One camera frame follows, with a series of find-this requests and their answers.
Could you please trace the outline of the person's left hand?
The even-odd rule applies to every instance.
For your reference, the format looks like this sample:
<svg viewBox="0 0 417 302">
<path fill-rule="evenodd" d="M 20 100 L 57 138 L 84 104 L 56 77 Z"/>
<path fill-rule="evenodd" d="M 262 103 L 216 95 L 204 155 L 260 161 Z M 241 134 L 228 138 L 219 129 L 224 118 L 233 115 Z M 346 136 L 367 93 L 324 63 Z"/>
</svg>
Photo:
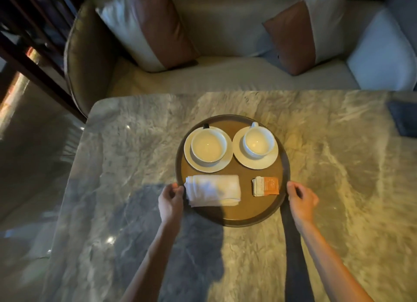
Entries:
<svg viewBox="0 0 417 302">
<path fill-rule="evenodd" d="M 177 183 L 168 184 L 159 195 L 159 213 L 162 224 L 177 230 L 180 228 L 184 211 L 184 201 L 174 199 L 174 188 L 178 186 Z"/>
</svg>

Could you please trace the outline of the white cup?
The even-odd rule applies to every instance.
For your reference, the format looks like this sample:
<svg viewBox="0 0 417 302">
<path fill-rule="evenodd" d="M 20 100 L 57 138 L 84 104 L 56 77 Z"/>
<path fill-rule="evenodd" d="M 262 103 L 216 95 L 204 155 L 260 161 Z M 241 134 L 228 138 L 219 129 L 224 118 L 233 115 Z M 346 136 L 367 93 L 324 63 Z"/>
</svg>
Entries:
<svg viewBox="0 0 417 302">
<path fill-rule="evenodd" d="M 192 136 L 190 149 L 193 155 L 201 162 L 215 163 L 220 161 L 226 154 L 228 140 L 223 131 L 204 124 Z"/>
<path fill-rule="evenodd" d="M 252 158 L 260 159 L 270 154 L 275 146 L 274 135 L 258 122 L 253 122 L 242 139 L 244 151 Z"/>
</svg>

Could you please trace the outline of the person's left forearm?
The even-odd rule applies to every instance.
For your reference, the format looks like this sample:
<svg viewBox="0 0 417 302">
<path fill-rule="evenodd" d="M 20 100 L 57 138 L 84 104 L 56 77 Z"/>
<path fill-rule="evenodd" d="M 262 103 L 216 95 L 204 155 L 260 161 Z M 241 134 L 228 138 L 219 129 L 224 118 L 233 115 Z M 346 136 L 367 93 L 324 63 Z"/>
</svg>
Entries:
<svg viewBox="0 0 417 302">
<path fill-rule="evenodd" d="M 165 221 L 119 302 L 157 302 L 180 221 Z"/>
</svg>

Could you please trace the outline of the person's right forearm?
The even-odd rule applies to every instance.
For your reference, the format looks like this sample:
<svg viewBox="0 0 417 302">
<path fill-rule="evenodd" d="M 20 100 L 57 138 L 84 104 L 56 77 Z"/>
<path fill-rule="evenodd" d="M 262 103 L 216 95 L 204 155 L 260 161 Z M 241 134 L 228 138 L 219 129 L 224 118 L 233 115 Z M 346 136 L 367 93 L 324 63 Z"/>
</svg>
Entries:
<svg viewBox="0 0 417 302">
<path fill-rule="evenodd" d="M 311 222 L 297 225 L 331 302 L 374 302 Z"/>
</svg>

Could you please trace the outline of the white saucer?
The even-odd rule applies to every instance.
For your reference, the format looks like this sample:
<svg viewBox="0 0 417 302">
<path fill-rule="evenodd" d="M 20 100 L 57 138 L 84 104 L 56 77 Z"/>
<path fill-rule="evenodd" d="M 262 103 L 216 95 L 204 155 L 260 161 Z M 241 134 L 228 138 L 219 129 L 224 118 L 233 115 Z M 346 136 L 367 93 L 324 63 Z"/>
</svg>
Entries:
<svg viewBox="0 0 417 302">
<path fill-rule="evenodd" d="M 233 154 L 236 160 L 241 163 L 243 166 L 250 168 L 250 169 L 266 169 L 272 166 L 276 161 L 278 161 L 279 157 L 279 147 L 277 140 L 274 139 L 274 148 L 273 150 L 268 153 L 265 157 L 261 158 L 254 158 L 250 156 L 243 147 L 243 137 L 246 131 L 249 130 L 249 126 L 244 127 L 237 131 L 235 136 L 233 137 L 232 147 L 233 147 Z"/>
<path fill-rule="evenodd" d="M 191 143 L 194 137 L 204 130 L 203 127 L 199 127 L 193 130 L 185 139 L 185 143 L 183 145 L 183 152 L 186 161 L 197 171 L 203 173 L 215 173 L 223 170 L 232 160 L 233 157 L 233 149 L 232 149 L 232 140 L 230 137 L 221 129 L 213 126 L 209 126 L 206 130 L 213 130 L 219 132 L 226 140 L 227 147 L 226 152 L 223 157 L 221 157 L 218 161 L 215 162 L 205 162 L 198 159 L 195 154 L 192 152 Z"/>
</svg>

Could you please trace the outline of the round brown tray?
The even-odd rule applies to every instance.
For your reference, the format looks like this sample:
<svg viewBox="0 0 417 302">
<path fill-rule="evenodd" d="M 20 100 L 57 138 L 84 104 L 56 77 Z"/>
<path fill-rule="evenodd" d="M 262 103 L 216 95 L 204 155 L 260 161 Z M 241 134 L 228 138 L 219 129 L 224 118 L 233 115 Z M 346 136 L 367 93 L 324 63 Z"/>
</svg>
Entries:
<svg viewBox="0 0 417 302">
<path fill-rule="evenodd" d="M 175 178 L 177 183 L 182 185 L 185 183 L 187 176 L 204 174 L 192 167 L 191 163 L 189 163 L 185 157 L 184 148 L 186 137 L 193 131 L 202 129 L 204 124 L 208 124 L 209 126 L 217 127 L 225 131 L 227 135 L 232 137 L 235 136 L 240 129 L 251 126 L 253 122 L 255 122 L 255 120 L 249 117 L 226 114 L 210 117 L 193 126 L 180 142 L 176 154 Z M 274 214 L 287 196 L 286 184 L 290 179 L 290 163 L 288 156 L 278 138 L 275 138 L 275 140 L 277 141 L 278 155 L 276 161 L 274 161 L 271 166 L 259 170 L 250 169 L 238 161 L 237 157 L 232 157 L 231 161 L 224 169 L 213 173 L 219 175 L 238 175 L 242 192 L 242 198 L 238 205 L 194 207 L 195 212 L 212 222 L 227 227 L 254 225 Z M 256 176 L 278 178 L 279 194 L 264 197 L 253 196 L 252 179 Z"/>
</svg>

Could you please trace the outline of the stack of orange tea sachets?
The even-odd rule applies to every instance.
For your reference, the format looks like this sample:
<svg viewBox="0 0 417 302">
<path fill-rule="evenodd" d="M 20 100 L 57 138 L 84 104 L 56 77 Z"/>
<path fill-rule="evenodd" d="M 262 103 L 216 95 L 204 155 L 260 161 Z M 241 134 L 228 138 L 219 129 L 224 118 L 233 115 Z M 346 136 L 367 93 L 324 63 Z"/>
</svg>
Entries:
<svg viewBox="0 0 417 302">
<path fill-rule="evenodd" d="M 279 179 L 276 177 L 255 177 L 252 179 L 252 194 L 254 197 L 278 195 Z"/>
</svg>

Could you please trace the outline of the dark wooden frame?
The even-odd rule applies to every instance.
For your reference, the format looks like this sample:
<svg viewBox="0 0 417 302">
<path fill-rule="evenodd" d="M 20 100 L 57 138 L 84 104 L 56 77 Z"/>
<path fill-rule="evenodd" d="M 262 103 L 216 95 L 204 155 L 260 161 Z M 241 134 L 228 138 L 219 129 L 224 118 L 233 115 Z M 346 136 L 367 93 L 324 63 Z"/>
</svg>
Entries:
<svg viewBox="0 0 417 302">
<path fill-rule="evenodd" d="M 45 94 L 85 123 L 65 91 L 30 57 L 64 78 L 64 49 L 82 0 L 0 0 L 0 58 L 35 83 Z"/>
</svg>

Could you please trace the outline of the folded white towel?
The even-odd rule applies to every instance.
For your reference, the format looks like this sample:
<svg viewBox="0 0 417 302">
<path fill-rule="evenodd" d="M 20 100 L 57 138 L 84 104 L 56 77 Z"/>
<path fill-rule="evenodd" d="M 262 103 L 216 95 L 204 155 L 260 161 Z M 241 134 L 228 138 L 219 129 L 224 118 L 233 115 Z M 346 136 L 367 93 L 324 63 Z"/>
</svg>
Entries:
<svg viewBox="0 0 417 302">
<path fill-rule="evenodd" d="M 238 175 L 194 175 L 185 179 L 191 207 L 236 206 L 242 199 Z"/>
</svg>

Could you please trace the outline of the person's right hand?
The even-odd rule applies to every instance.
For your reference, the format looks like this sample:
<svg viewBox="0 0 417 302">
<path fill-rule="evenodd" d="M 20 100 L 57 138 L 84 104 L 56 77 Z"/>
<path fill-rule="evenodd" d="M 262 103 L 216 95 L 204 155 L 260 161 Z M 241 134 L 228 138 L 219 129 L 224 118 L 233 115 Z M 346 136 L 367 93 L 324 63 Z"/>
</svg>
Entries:
<svg viewBox="0 0 417 302">
<path fill-rule="evenodd" d="M 314 225 L 314 210 L 319 198 L 310 188 L 294 183 L 297 185 L 297 198 L 289 200 L 289 205 L 295 226 L 301 231 L 305 226 Z"/>
</svg>

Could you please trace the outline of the beige sofa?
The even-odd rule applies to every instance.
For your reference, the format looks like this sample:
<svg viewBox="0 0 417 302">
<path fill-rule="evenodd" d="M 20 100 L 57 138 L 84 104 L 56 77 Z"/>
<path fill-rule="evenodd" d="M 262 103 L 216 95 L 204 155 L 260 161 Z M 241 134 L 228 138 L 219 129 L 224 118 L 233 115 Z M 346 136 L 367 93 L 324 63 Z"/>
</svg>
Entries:
<svg viewBox="0 0 417 302">
<path fill-rule="evenodd" d="M 85 116 L 101 99 L 139 94 L 360 89 L 347 59 L 384 8 L 380 1 L 348 0 L 344 52 L 291 76 L 279 64 L 262 22 L 299 0 L 173 0 L 201 57 L 191 65 L 147 73 L 98 15 L 96 9 L 110 1 L 85 0 L 65 47 L 67 87 Z"/>
</svg>

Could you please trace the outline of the brown and white cushion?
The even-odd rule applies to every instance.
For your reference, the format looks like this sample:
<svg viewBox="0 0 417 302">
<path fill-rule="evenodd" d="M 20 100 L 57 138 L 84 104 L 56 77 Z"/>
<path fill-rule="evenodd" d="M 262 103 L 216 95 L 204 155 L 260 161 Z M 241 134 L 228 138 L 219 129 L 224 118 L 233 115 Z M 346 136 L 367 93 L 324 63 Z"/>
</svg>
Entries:
<svg viewBox="0 0 417 302">
<path fill-rule="evenodd" d="M 344 51 L 347 0 L 299 0 L 263 23 L 280 64 L 292 76 Z"/>
<path fill-rule="evenodd" d="M 164 72 L 200 56 L 172 0 L 106 0 L 96 12 L 146 72 Z"/>
</svg>

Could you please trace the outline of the dark blue folder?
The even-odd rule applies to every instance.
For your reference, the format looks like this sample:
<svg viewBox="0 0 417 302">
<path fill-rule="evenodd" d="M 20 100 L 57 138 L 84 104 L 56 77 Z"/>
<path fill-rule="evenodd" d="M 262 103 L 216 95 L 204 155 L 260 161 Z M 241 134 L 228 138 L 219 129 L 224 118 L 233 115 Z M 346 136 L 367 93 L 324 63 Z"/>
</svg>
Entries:
<svg viewBox="0 0 417 302">
<path fill-rule="evenodd" d="M 417 103 L 393 100 L 387 108 L 399 135 L 417 139 Z"/>
</svg>

